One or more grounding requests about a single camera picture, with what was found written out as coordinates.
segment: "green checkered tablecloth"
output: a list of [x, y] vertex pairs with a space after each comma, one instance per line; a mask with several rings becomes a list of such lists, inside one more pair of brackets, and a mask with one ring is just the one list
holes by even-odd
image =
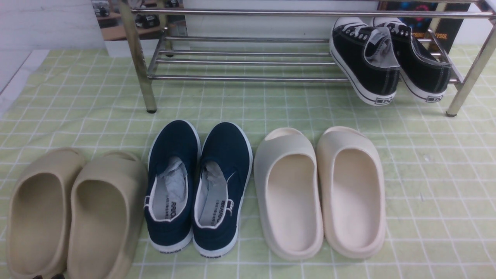
[[[466, 72], [477, 51], [476, 46], [456, 47], [451, 56]], [[339, 74], [336, 68], [320, 67], [169, 66], [161, 71]], [[27, 164], [61, 146], [80, 148], [88, 159], [124, 149], [146, 161], [156, 134], [173, 119], [187, 119], [202, 140], [220, 121], [235, 122], [254, 151], [278, 127], [299, 129], [313, 144], [328, 127], [358, 129], [374, 142], [384, 167], [384, 247], [366, 261], [344, 258], [327, 243], [307, 261], [281, 260], [264, 242], [251, 180], [238, 243], [226, 257], [202, 258], [192, 245], [177, 254], [160, 254], [143, 226], [128, 278], [494, 279], [495, 85], [492, 59], [459, 115], [446, 118], [444, 110], [455, 94], [452, 85], [440, 103], [428, 104], [400, 84], [394, 101], [376, 108], [364, 104], [349, 84], [156, 81], [159, 109], [148, 114], [131, 59], [110, 58], [105, 50], [51, 51], [0, 119], [0, 278], [9, 277], [4, 252], [8, 202]]]

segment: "navy slip-on shoe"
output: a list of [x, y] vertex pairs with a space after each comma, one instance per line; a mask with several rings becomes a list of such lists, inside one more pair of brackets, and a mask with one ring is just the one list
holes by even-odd
[[250, 143], [238, 125], [222, 122], [210, 131], [192, 216], [193, 243], [202, 256], [220, 258], [236, 244], [252, 163]]
[[145, 219], [152, 246], [162, 253], [182, 250], [193, 237], [191, 208], [200, 138], [185, 120], [167, 124], [148, 155]]

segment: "metal shoe rack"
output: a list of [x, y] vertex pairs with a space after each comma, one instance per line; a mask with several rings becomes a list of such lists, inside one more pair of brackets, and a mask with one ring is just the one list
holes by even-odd
[[[496, 49], [496, 13], [495, 7], [490, 0], [427, 0], [438, 2], [437, 11], [332, 11], [332, 10], [226, 10], [226, 9], [184, 9], [165, 8], [164, 0], [157, 1], [156, 8], [133, 8], [129, 6], [129, 0], [120, 0], [120, 11], [123, 19], [127, 42], [131, 50], [131, 56], [138, 76], [139, 85], [149, 113], [157, 111], [157, 105], [151, 82], [153, 80], [216, 80], [216, 81], [258, 81], [258, 82], [349, 82], [346, 78], [322, 78], [322, 77], [260, 77], [260, 76], [225, 76], [225, 75], [174, 75], [155, 74], [159, 64], [194, 64], [194, 65], [235, 65], [235, 66], [336, 66], [334, 62], [284, 62], [276, 61], [226, 61], [226, 60], [205, 60], [205, 59], [181, 59], [180, 56], [251, 56], [251, 57], [323, 57], [330, 56], [326, 53], [276, 53], [276, 52], [230, 52], [230, 51], [186, 51], [173, 50], [172, 41], [191, 42], [245, 42], [245, 43], [328, 43], [327, 38], [315, 39], [295, 39], [295, 38], [234, 38], [234, 37], [191, 37], [191, 36], [171, 36], [166, 22], [165, 15], [242, 15], [242, 16], [326, 16], [326, 17], [427, 17], [433, 18], [430, 28], [424, 39], [420, 41], [425, 44], [434, 44], [439, 48], [439, 52], [433, 56], [441, 61], [452, 64], [452, 77], [450, 83], [454, 84], [457, 93], [446, 111], [446, 115], [454, 117], [465, 102], [468, 94], [472, 90], [476, 80], [486, 66], [489, 58]], [[446, 3], [474, 3], [483, 12], [460, 12], [444, 11]], [[138, 32], [134, 23], [134, 14], [158, 14], [163, 27], [163, 34], [159, 39], [155, 53], [150, 65], [147, 67]], [[439, 18], [485, 18], [493, 25], [486, 41], [482, 45], [477, 57], [464, 77], [456, 68], [446, 51], [442, 48], [434, 33]]]

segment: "poster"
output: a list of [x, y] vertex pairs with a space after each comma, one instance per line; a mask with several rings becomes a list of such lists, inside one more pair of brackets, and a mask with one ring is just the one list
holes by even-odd
[[[468, 11], [470, 4], [452, 4], [446, 5], [446, 11]], [[379, 2], [379, 10], [410, 10], [410, 11], [435, 11], [437, 3], [430, 2]], [[412, 33], [416, 38], [424, 38], [427, 29], [432, 21], [430, 18], [422, 17], [400, 17], [403, 23], [412, 28]], [[453, 42], [458, 34], [458, 30], [463, 23], [463, 19], [442, 18], [439, 20], [435, 36], [439, 39], [441, 45], [449, 53]]]

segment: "beige slide sandal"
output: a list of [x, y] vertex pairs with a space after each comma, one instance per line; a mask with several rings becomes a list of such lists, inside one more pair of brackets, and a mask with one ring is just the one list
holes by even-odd
[[70, 192], [84, 164], [78, 150], [64, 147], [44, 154], [20, 175], [7, 219], [7, 265], [13, 278], [51, 278], [65, 270]]
[[263, 235], [286, 260], [313, 257], [323, 241], [315, 151], [298, 130], [279, 128], [258, 146], [254, 176]]
[[126, 276], [143, 222], [146, 186], [145, 166], [124, 151], [107, 152], [83, 168], [71, 195], [71, 279]]
[[327, 129], [317, 144], [325, 238], [349, 258], [381, 249], [386, 229], [384, 173], [373, 143], [347, 127]]

